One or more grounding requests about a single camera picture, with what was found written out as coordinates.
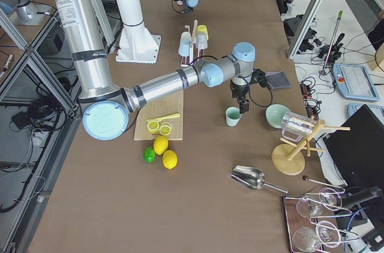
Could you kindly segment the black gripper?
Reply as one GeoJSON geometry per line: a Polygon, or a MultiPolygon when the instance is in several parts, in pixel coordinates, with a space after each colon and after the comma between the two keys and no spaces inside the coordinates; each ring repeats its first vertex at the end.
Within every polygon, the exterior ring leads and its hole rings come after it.
{"type": "Polygon", "coordinates": [[[249,111],[250,102],[246,98],[246,94],[249,92],[248,85],[238,85],[234,82],[230,82],[230,90],[232,93],[232,98],[236,98],[239,102],[239,113],[242,115],[249,111]]]}

